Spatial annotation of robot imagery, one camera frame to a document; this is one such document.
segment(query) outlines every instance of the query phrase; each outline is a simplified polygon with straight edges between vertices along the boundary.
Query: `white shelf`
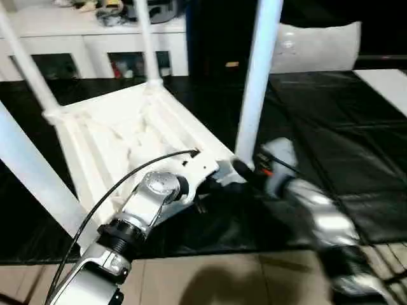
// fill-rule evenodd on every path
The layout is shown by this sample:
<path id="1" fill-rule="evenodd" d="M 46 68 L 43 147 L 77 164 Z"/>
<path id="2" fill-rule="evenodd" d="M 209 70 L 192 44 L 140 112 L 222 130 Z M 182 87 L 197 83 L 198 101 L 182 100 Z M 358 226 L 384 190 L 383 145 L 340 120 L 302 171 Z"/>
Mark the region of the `white shelf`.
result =
<path id="1" fill-rule="evenodd" d="M 10 19 L 20 37 L 141 33 L 138 24 L 104 27 L 96 20 L 94 11 L 80 13 L 75 8 L 59 8 L 52 4 L 26 7 L 10 13 Z M 164 24 L 153 24 L 151 32 L 185 33 L 185 16 L 174 18 Z"/>

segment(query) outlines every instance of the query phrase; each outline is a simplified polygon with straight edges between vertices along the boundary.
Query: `white metal pole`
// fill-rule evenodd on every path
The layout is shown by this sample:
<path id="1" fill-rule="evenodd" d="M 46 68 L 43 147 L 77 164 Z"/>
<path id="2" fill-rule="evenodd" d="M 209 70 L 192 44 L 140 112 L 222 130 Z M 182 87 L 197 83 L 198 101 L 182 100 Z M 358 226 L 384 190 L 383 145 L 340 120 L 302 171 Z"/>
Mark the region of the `white metal pole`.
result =
<path id="1" fill-rule="evenodd" d="M 135 11 L 141 26 L 142 38 L 144 42 L 144 63 L 146 66 L 147 80 L 151 84 L 162 84 L 162 79 L 158 71 L 158 61 L 153 48 L 150 32 L 150 17 L 146 0 L 135 1 Z"/>
<path id="2" fill-rule="evenodd" d="M 69 235 L 74 236 L 85 218 L 85 209 L 1 102 L 0 159 Z M 96 230 L 96 224 L 89 222 L 78 242 L 82 249 L 97 236 Z"/>
<path id="3" fill-rule="evenodd" d="M 9 43 L 13 50 L 14 56 L 18 62 L 18 66 L 24 73 L 25 79 L 30 84 L 31 89 L 36 95 L 38 102 L 44 110 L 50 110 L 58 107 L 57 99 L 53 96 L 48 85 L 40 73 L 37 65 L 31 56 L 25 51 L 21 40 L 19 40 L 13 27 L 11 26 L 10 19 L 7 16 L 2 2 L 0 1 L 0 31 L 3 33 L 4 38 Z"/>
<path id="4" fill-rule="evenodd" d="M 248 165 L 259 128 L 283 0 L 259 0 L 235 154 Z"/>

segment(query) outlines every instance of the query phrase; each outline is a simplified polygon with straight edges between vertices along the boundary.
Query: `black floor mat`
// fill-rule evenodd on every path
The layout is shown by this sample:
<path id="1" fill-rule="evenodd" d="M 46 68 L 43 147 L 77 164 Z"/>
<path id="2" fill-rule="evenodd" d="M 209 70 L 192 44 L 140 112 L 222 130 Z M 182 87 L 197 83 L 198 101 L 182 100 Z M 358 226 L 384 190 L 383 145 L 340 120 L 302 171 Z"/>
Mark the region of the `black floor mat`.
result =
<path id="1" fill-rule="evenodd" d="M 290 138 L 301 172 L 338 201 L 367 241 L 407 240 L 406 118 L 351 72 L 273 75 L 270 82 L 257 143 Z M 52 81 L 50 87 L 65 105 L 136 83 L 94 79 Z M 233 150 L 243 82 L 168 78 L 165 86 Z M 55 132 L 26 84 L 0 83 L 0 99 L 73 190 Z M 0 172 L 0 198 L 7 205 L 0 228 L 8 242 L 0 264 L 57 261 L 70 238 L 7 169 Z M 143 257 L 307 246 L 284 201 L 264 200 L 245 186 L 231 185 L 203 204 L 207 213 L 191 207 L 156 228 Z M 10 230 L 16 213 L 23 214 L 19 232 L 36 234 Z"/>

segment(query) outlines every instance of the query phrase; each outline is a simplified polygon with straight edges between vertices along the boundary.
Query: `cabinet door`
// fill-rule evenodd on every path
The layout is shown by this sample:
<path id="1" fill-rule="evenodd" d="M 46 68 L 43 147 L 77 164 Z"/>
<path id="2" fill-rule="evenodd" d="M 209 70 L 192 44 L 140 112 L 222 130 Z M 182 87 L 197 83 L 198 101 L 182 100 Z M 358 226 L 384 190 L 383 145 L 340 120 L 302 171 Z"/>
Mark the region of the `cabinet door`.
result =
<path id="1" fill-rule="evenodd" d="M 162 75 L 188 75 L 185 33 L 152 34 Z M 85 36 L 93 66 L 100 78 L 144 75 L 140 34 Z"/>
<path id="2" fill-rule="evenodd" d="M 96 78 L 81 36 L 24 37 L 21 39 L 28 53 L 46 79 Z M 0 42 L 1 68 L 8 81 L 21 80 L 24 76 L 7 41 Z"/>

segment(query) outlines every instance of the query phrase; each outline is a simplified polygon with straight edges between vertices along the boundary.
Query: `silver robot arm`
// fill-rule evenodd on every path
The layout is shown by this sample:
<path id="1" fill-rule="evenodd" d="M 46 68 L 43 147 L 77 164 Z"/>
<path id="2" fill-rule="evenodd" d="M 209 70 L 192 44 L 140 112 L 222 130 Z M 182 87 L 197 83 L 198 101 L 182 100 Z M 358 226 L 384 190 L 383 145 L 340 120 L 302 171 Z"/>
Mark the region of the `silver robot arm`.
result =
<path id="1" fill-rule="evenodd" d="M 361 240 L 353 222 L 334 201 L 315 185 L 297 178 L 296 157 L 287 139 L 277 139 L 262 147 L 263 169 L 269 177 L 255 175 L 242 162 L 233 166 L 255 188 L 271 198 L 284 198 L 296 209 L 329 281 L 331 300 L 336 305 L 395 304 L 375 275 L 361 250 Z"/>
<path id="2" fill-rule="evenodd" d="M 188 194 L 185 180 L 171 173 L 147 173 L 109 224 L 99 227 L 99 239 L 58 286 L 50 305 L 119 305 L 119 285 L 131 271 L 148 234 L 165 205 Z"/>

